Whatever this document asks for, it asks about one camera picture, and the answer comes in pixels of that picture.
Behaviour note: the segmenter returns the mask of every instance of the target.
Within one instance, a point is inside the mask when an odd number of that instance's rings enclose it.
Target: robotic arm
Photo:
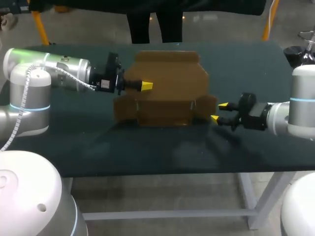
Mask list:
[[[115,53],[109,53],[104,66],[93,67],[86,59],[10,49],[3,61],[4,75],[10,81],[10,104],[0,106],[0,140],[8,139],[16,128],[26,73],[32,65],[37,66],[29,70],[29,88],[17,137],[41,134],[48,129],[51,86],[79,92],[90,89],[114,93],[117,90],[118,94],[125,88],[141,92],[153,86],[141,80],[124,79],[124,70]]]
[[[212,116],[217,125],[239,125],[245,129],[266,130],[274,135],[292,135],[315,138],[315,65],[294,69],[290,101],[284,103],[259,103],[253,93],[243,93],[237,104],[219,104],[219,110],[237,111],[233,118]]]

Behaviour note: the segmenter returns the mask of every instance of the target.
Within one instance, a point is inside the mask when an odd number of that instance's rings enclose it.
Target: dark green table top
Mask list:
[[[236,102],[244,91],[254,92],[261,102],[289,100],[292,70],[272,42],[31,49],[85,58],[92,64],[105,62],[109,51],[117,52],[124,68],[140,50],[196,50],[210,74],[209,92],[219,102]],[[7,87],[1,96],[5,103]],[[232,132],[198,122],[172,128],[116,125],[115,96],[52,89],[49,130],[17,138],[10,149],[46,157],[64,177],[315,170],[315,145],[304,139],[243,128]]]

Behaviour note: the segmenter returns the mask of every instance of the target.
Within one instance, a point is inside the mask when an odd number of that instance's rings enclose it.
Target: person's leg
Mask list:
[[[178,11],[157,12],[163,43],[182,42],[183,13]]]
[[[132,43],[150,43],[150,13],[127,14]]]

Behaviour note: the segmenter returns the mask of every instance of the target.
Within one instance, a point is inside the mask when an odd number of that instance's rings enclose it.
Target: yellow pole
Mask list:
[[[32,11],[31,14],[33,15],[33,18],[35,20],[35,24],[37,26],[37,30],[39,32],[42,43],[44,45],[49,45],[49,40],[44,29],[44,25],[40,19],[40,13],[38,11]]]
[[[279,4],[279,0],[275,0],[272,9],[271,9],[271,15],[270,15],[270,28],[272,27],[276,12],[277,12],[277,8],[278,8],[278,4]],[[265,25],[265,29],[264,29],[264,34],[262,35],[262,40],[263,41],[267,41],[269,39],[269,15],[267,18],[267,22]]]

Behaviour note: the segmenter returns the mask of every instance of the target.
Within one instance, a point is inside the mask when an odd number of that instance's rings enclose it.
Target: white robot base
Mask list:
[[[0,154],[0,235],[88,236],[57,169],[27,151]]]

